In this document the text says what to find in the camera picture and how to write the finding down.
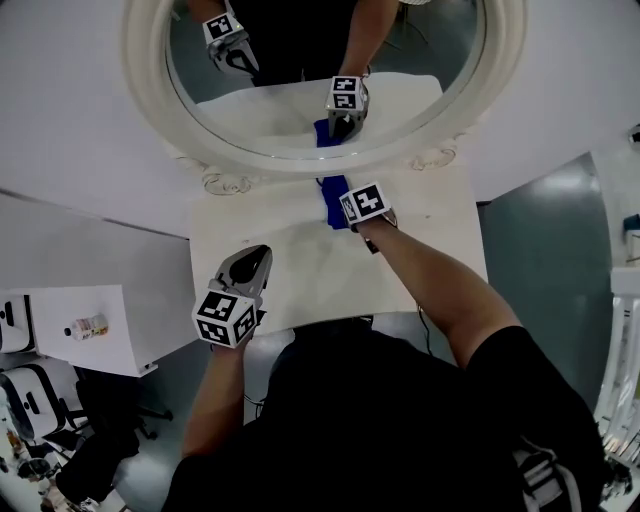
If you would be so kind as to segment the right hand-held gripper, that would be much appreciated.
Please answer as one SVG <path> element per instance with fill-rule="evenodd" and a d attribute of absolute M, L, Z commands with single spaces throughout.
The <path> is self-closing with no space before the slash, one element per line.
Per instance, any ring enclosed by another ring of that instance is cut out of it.
<path fill-rule="evenodd" d="M 355 230 L 357 224 L 379 216 L 394 227 L 398 225 L 391 203 L 378 182 L 349 190 L 339 197 L 339 203 L 351 230 Z"/>

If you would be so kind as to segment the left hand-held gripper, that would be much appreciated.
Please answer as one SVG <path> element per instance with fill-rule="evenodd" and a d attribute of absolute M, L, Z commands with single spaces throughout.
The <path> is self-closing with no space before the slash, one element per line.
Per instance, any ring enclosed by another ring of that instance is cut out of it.
<path fill-rule="evenodd" d="M 251 246 L 227 257 L 210 287 L 196 292 L 192 320 L 198 337 L 226 348 L 237 348 L 260 325 L 262 291 L 273 263 L 269 246 Z"/>

